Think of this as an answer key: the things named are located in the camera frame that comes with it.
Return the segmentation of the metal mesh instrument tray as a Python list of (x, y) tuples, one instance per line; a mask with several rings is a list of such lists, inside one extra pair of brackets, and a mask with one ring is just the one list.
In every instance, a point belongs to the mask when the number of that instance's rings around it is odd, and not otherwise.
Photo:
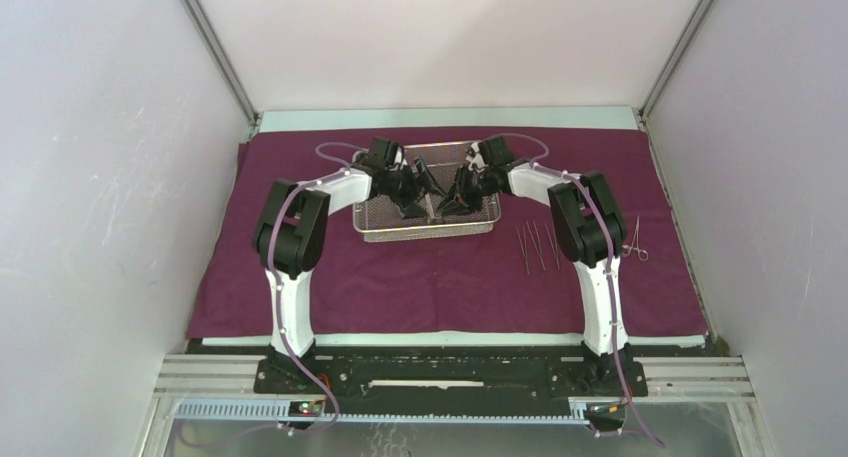
[[(417, 174), (416, 162), (421, 160), (432, 180), (447, 191), (457, 170), (467, 164), (471, 148), (470, 141), (409, 145), (402, 152), (401, 162), (410, 164)], [(441, 202), (441, 196), (426, 193), (416, 202), (423, 213), (406, 218), (389, 197), (374, 197), (353, 206), (352, 225), (365, 242), (383, 243), (487, 233), (502, 217), (497, 195), (485, 197), (478, 212), (460, 216), (443, 215), (438, 209)]]

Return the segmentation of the magenta surgical wrap cloth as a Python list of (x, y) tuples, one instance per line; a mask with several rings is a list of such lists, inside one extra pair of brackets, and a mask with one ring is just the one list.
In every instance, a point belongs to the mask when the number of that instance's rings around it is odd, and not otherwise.
[[(708, 329), (685, 261), (672, 213), (657, 176), (648, 136), (638, 130), (519, 128), (508, 144), (518, 157), (540, 154), (544, 166), (604, 174), (633, 231), (641, 216), (646, 262), (626, 257), (620, 267), (620, 299), (627, 332), (636, 337), (688, 337)], [(490, 127), (393, 128), (265, 132), (239, 152), (239, 169), (223, 226), (201, 281), (187, 334), (191, 338), (267, 336), (272, 301), (264, 267), (253, 247), (262, 208), (274, 181), (311, 180), (336, 164), (315, 149), (329, 143), (348, 156), (375, 137), (405, 146), (475, 141)], [(488, 233), (407, 242), (367, 243), (354, 230), (352, 213), (328, 221), (325, 248), (311, 282), (311, 322), (318, 334), (579, 333), (584, 327), (578, 278), (560, 258), (557, 270), (546, 236), (547, 269), (526, 242), (527, 275), (517, 226), (551, 226), (548, 207), (502, 196), (501, 220)]]

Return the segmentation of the steel surgical forceps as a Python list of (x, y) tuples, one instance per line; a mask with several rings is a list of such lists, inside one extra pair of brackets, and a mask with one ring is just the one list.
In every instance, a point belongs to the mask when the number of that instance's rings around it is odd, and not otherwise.
[(629, 256), (636, 256), (639, 261), (646, 262), (650, 258), (649, 251), (641, 245), (642, 225), (641, 216), (638, 215), (633, 229), (631, 242), (628, 244), (626, 251)]

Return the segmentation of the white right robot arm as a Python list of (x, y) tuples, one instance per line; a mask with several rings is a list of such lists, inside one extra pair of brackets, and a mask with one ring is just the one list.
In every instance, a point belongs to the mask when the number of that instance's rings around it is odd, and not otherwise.
[(507, 194), (547, 206), (556, 246), (576, 270), (584, 310), (581, 369), (585, 388), (606, 395), (622, 380), (629, 343), (623, 322), (619, 268), (628, 229), (603, 173), (576, 174), (542, 165), (550, 149), (519, 159), (508, 141), (513, 133), (474, 141), (438, 206), (444, 216), (468, 215), (486, 197)]

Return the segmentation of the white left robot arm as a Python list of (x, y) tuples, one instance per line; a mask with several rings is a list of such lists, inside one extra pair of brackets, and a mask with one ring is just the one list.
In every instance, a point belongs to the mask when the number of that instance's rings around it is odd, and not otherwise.
[(424, 218), (428, 212), (420, 200), (447, 194), (425, 161), (408, 160), (404, 147), (394, 141), (375, 138), (369, 148), (357, 147), (350, 159), (338, 162), (340, 169), (313, 180), (276, 180), (253, 237), (272, 295), (269, 358), (279, 366), (278, 381), (297, 394), (316, 380), (315, 365), (304, 357), (315, 342), (311, 277), (323, 254), (330, 215), (385, 196), (402, 218)]

